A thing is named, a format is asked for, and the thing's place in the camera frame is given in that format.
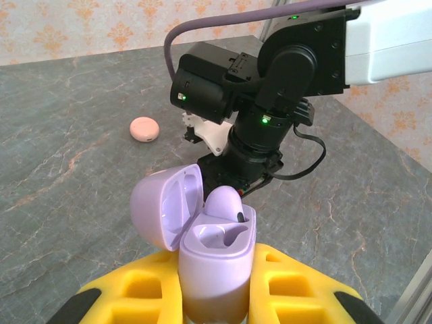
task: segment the pink compact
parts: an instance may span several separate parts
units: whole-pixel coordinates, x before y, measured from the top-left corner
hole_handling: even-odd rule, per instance
[[[148,117],[139,117],[130,124],[130,134],[140,142],[151,142],[159,135],[159,125]]]

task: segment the yellow foam holder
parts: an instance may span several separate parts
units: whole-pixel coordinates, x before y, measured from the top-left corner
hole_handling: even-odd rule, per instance
[[[102,291],[80,324],[183,324],[178,253],[161,251],[100,277]]]
[[[355,324],[335,297],[352,288],[280,251],[257,244],[250,278],[249,324]]]
[[[124,265],[86,284],[76,296],[92,290],[99,295],[74,323],[186,324],[177,252],[161,251]],[[257,244],[248,323],[355,324],[336,292],[361,299],[352,288],[270,246]],[[52,323],[63,323],[60,314],[57,318],[60,320]]]

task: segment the floral wallpaper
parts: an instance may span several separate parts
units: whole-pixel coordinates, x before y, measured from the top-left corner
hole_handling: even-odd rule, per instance
[[[0,0],[0,65],[163,44],[174,26],[270,7],[273,0]],[[197,30],[176,43],[259,36],[262,22]]]
[[[353,86],[336,98],[432,171],[432,74]]]

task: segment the earbud case lid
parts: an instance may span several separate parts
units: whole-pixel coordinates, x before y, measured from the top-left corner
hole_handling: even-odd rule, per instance
[[[132,191],[130,214],[138,233],[169,251],[204,205],[203,179],[197,164],[174,167],[142,179]]]

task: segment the marble surface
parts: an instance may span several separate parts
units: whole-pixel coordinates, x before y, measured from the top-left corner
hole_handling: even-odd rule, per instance
[[[215,43],[259,49],[253,37]],[[160,48],[0,68],[0,323],[44,323],[84,284],[156,251],[131,224],[131,190],[208,152],[182,139],[169,87]],[[328,156],[245,198],[257,241],[357,289],[385,318],[432,248],[432,176],[335,99],[313,103],[302,131]],[[142,115],[161,126],[149,144],[129,134]],[[320,153],[292,133],[281,149],[284,173]]]

